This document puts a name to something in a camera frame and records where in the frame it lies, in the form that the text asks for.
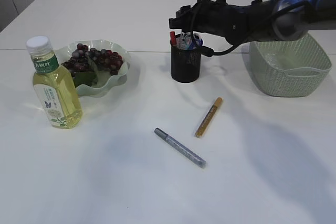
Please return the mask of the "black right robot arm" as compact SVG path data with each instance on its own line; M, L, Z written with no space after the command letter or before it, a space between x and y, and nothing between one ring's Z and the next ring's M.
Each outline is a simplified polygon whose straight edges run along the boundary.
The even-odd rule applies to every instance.
M310 30L335 29L335 0L270 0L249 6L196 3L181 7L169 27L220 36L233 46L295 41Z

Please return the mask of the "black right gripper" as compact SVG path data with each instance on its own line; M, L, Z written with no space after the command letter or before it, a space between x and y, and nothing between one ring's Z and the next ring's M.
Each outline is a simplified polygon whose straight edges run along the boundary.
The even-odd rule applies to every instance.
M235 38L236 6L212 1L182 6L176 17L169 19L169 28Z

